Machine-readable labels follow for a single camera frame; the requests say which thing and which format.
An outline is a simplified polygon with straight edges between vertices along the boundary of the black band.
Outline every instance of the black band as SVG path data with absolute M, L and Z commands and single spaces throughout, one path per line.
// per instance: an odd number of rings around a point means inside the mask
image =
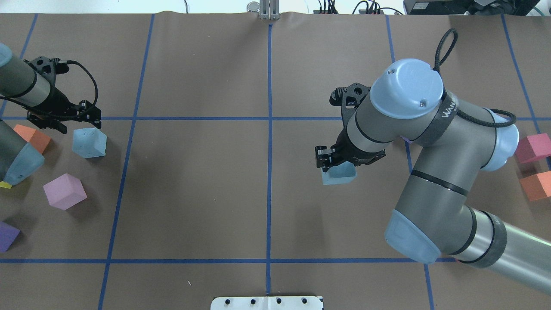
M 415 143 L 422 147 L 427 147 L 440 139 L 457 114 L 457 106 L 458 103 L 452 100 L 449 93 L 446 93 L 429 126 L 419 137 L 412 141 L 415 141 Z
M 465 242 L 465 244 L 461 247 L 461 249 L 459 249 L 459 250 L 457 250 L 453 253 L 448 254 L 448 255 L 451 255 L 451 256 L 457 255 L 457 254 L 465 251 L 469 247 L 469 245 L 471 245 L 471 242 L 473 242 L 473 240 L 474 240 L 474 236 L 477 234 L 477 216 L 474 214 L 474 211 L 471 207 L 469 207 L 469 206 L 465 206 L 465 207 L 467 207 L 469 209 L 469 211 L 471 212 L 471 216 L 473 217 L 473 226 L 471 228 L 471 235 L 467 239 L 467 242 Z
M 411 175 L 415 175 L 416 177 L 420 177 L 420 178 L 425 179 L 427 181 L 430 181 L 432 183 L 438 184 L 442 187 L 450 189 L 450 190 L 452 190 L 452 191 L 454 191 L 458 194 L 461 194 L 463 196 L 467 196 L 469 194 L 469 191 L 464 189 L 464 188 L 461 188 L 457 185 L 451 184 L 451 183 L 446 182 L 442 179 L 439 179 L 437 177 L 434 177 L 430 174 L 427 174 L 427 173 L 424 173 L 424 172 L 421 172 L 421 171 L 418 171 L 418 170 L 412 170 Z
M 10 96 L 10 98 L 17 99 L 19 97 L 22 97 L 22 96 L 28 94 L 34 88 L 34 86 L 36 85 L 36 81 L 38 80 L 38 75 L 37 75 L 36 71 L 33 71 L 33 72 L 35 74 L 35 78 L 34 78 L 33 82 L 31 83 L 31 86 L 29 86 L 29 88 L 27 88 L 26 91 L 24 91 L 24 92 L 22 92 L 22 93 L 20 93 L 19 95 L 16 95 L 16 96 Z
M 464 264 L 470 264 L 475 268 L 487 268 L 495 264 L 496 261 L 503 255 L 505 247 L 507 246 L 507 229 L 505 223 L 501 221 L 497 216 L 481 211 L 490 218 L 491 225 L 494 229 L 494 233 L 491 237 L 490 246 L 479 258 L 471 261 L 460 262 Z
M 360 127 L 360 125 L 358 125 L 358 114 L 356 113 L 356 115 L 354 116 L 354 121 L 356 122 L 356 127 L 358 128 L 358 131 L 360 131 L 361 135 L 364 136 L 366 139 L 368 139 L 369 141 L 372 141 L 372 142 L 375 142 L 375 143 L 380 143 L 380 144 L 385 144 L 385 143 L 390 143 L 392 141 L 378 141 L 378 140 L 375 140 L 373 138 L 371 138 L 370 136 L 368 136 Z

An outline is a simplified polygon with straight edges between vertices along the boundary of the metal bracket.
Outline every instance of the metal bracket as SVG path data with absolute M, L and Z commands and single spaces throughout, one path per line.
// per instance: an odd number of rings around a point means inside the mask
M 318 296 L 266 296 L 217 297 L 210 310 L 323 310 L 323 297 Z
M 278 20 L 279 19 L 279 0 L 260 0 L 260 19 Z

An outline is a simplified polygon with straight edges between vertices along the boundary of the gray robot arm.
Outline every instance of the gray robot arm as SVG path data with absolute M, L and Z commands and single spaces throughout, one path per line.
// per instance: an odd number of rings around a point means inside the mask
M 70 64 L 80 66 L 92 79 L 96 92 L 93 103 L 82 100 L 72 104 L 55 87 L 56 76 L 68 72 Z M 101 128 L 97 99 L 96 82 L 80 63 L 46 57 L 23 61 L 0 43 L 0 100 L 12 101 L 26 109 L 27 120 L 38 128 L 67 133 L 67 127 L 61 123 L 67 120 L 85 121 Z M 17 185 L 43 163 L 44 157 L 0 120 L 0 181 Z
M 320 168 L 370 164 L 398 137 L 423 146 L 385 232 L 390 246 L 425 264 L 445 253 L 551 294 L 551 243 L 464 204 L 478 172 L 513 155 L 516 126 L 444 90 L 440 75 L 414 59 L 390 65 L 371 88 L 337 89 L 330 102 L 340 102 L 344 129 L 330 149 L 316 147 Z

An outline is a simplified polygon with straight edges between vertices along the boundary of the purple cube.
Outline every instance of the purple cube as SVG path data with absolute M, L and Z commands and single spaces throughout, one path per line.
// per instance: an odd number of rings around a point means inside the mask
M 44 185 L 44 192 L 50 206 L 61 210 L 67 210 L 87 198 L 80 180 L 68 173 Z
M 19 235 L 19 229 L 4 222 L 0 222 L 0 253 L 4 253 Z

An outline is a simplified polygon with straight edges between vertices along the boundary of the cable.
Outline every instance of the cable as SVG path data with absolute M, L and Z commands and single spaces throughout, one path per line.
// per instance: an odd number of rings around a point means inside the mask
M 333 3 L 331 3 L 331 0 L 329 0 L 329 3 L 331 4 L 331 9 L 329 10 L 329 14 L 338 14 L 337 9 L 335 9 L 335 1 L 333 0 Z
M 28 111 L 37 113 L 39 115 L 49 116 L 49 117 L 52 117 L 54 119 L 59 119 L 59 120 L 75 120 L 75 119 L 81 117 L 82 115 L 87 114 L 89 111 L 91 111 L 96 106 L 96 103 L 98 102 L 98 84 L 96 83 L 96 80 L 94 79 L 92 74 L 83 65 L 81 65 L 78 61 L 67 60 L 67 64 L 68 65 L 77 65 L 80 68 L 82 68 L 82 70 L 84 70 L 84 72 L 86 72 L 86 74 L 90 77 L 90 79 L 92 80 L 92 83 L 94 83 L 94 102 L 91 104 L 90 107 L 88 107 L 86 110 L 82 111 L 81 113 L 79 113 L 77 115 L 72 115 L 72 116 L 55 115 L 55 114 L 52 114 L 50 112 L 46 112 L 46 111 L 42 111 L 42 110 L 39 110 L 39 109 L 29 107 L 29 106 L 25 105 L 24 103 L 21 103 L 21 102 L 19 102 L 17 100 L 14 100 L 12 98 L 0 97 L 0 100 L 11 101 L 11 102 L 16 103 L 18 105 L 21 105 L 22 107 L 24 107 Z
M 442 51 L 442 47 L 444 45 L 444 42 L 446 41 L 447 37 L 450 36 L 450 34 L 452 34 L 452 33 L 453 33 L 453 41 L 452 41 L 450 47 L 448 48 L 448 52 L 446 53 L 444 58 L 442 58 L 442 60 L 440 60 L 440 52 Z M 458 37 L 457 30 L 455 28 L 449 28 L 449 30 L 446 31 L 446 33 L 444 34 L 442 39 L 440 39 L 440 43 L 438 43 L 438 47 L 436 48 L 436 55 L 434 56 L 434 68 L 433 68 L 433 70 L 438 72 L 438 74 L 440 74 L 440 75 L 442 75 L 440 73 L 440 66 L 446 61 L 446 59 L 450 55 L 451 51 L 455 47 L 455 43 L 457 42 L 457 37 Z
M 403 15 L 402 12 L 398 11 L 397 9 L 394 9 L 394 8 L 389 8 L 389 7 L 384 7 L 384 8 L 379 8 L 379 10 L 382 10 L 382 9 L 390 9 L 390 10 L 394 10 L 396 11 L 396 13 L 398 13 L 399 15 Z
M 369 2 L 367 2 L 366 0 L 363 0 L 363 1 L 360 1 L 358 2 L 358 4 L 356 4 L 356 7 L 354 8 L 354 10 L 352 11 L 352 14 L 356 13 L 356 9 L 360 6 L 360 4 L 362 3 L 365 3 L 365 10 L 367 11 L 369 9 Z
M 452 41 L 450 47 L 448 48 L 448 51 L 446 52 L 446 55 L 444 55 L 442 60 L 440 60 L 440 52 L 442 51 L 442 47 L 444 46 L 444 42 L 446 41 L 446 39 L 452 33 L 453 33 L 453 41 Z M 438 74 L 440 76 L 442 76 L 442 74 L 440 73 L 440 66 L 446 61 L 446 59 L 450 55 L 451 51 L 455 47 L 455 43 L 457 42 L 457 37 L 458 37 L 457 30 L 455 28 L 450 28 L 450 29 L 448 29 L 448 31 L 446 31 L 446 33 L 444 34 L 444 36 L 442 37 L 442 39 L 440 39 L 440 42 L 438 43 L 438 47 L 436 48 L 436 54 L 434 56 L 434 68 L 433 68 L 433 70 L 438 72 Z M 445 98 L 445 96 L 446 96 L 446 89 L 444 88 L 444 96 L 442 96 L 442 98 Z M 492 128 L 508 127 L 508 126 L 511 126 L 512 124 L 514 124 L 516 122 L 516 115 L 509 112 L 509 111 L 503 111 L 503 110 L 497 110 L 497 109 L 491 109 L 491 111 L 494 112 L 494 113 L 497 113 L 497 114 L 506 115 L 506 116 L 510 117 L 510 120 L 507 121 L 507 122 L 486 122 L 486 121 L 477 119 L 474 116 L 470 116 L 470 115 L 468 115 L 467 113 L 463 112 L 460 109 L 457 109 L 457 116 L 461 117 L 464 120 L 475 123 L 477 125 L 481 125 L 481 126 L 485 126 L 485 127 L 492 127 Z
M 308 12 L 308 14 L 310 14 L 310 7 L 308 6 L 308 3 L 306 2 L 306 0 L 303 0 L 304 1 L 304 4 L 306 5 L 306 11 Z
M 464 120 L 468 120 L 470 122 L 473 122 L 477 125 L 481 125 L 481 126 L 485 126 L 485 127 L 492 127 L 492 128 L 503 128 L 503 127 L 508 127 L 508 126 L 511 126 L 512 124 L 514 124 L 516 122 L 516 115 L 509 112 L 509 111 L 503 111 L 503 110 L 498 110 L 498 109 L 490 109 L 492 112 L 496 113 L 496 114 L 502 114 L 502 115 L 506 115 L 510 118 L 509 121 L 507 122 L 486 122 L 486 121 L 483 121 L 483 120 L 479 120 L 473 116 L 470 116 L 468 115 L 467 113 L 457 109 L 457 116 L 461 117 L 462 119 Z
M 542 11 L 541 11 L 540 9 L 538 9 L 538 8 L 534 7 L 534 10 L 535 10 L 536 12 L 538 12 L 538 13 L 539 13 L 539 15 L 541 15 L 541 16 L 545 16 L 545 14 L 543 14 L 543 12 L 542 12 Z

